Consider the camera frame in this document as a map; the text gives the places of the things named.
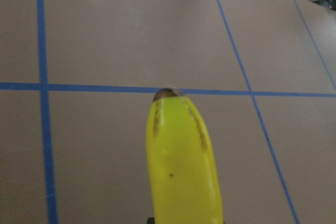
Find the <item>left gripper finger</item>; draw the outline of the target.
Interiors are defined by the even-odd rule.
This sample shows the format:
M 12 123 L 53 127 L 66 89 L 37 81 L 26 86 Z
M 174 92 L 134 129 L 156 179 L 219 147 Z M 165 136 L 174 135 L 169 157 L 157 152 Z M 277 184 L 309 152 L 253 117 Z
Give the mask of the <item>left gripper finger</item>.
M 154 218 L 153 217 L 148 218 L 147 224 L 154 224 Z

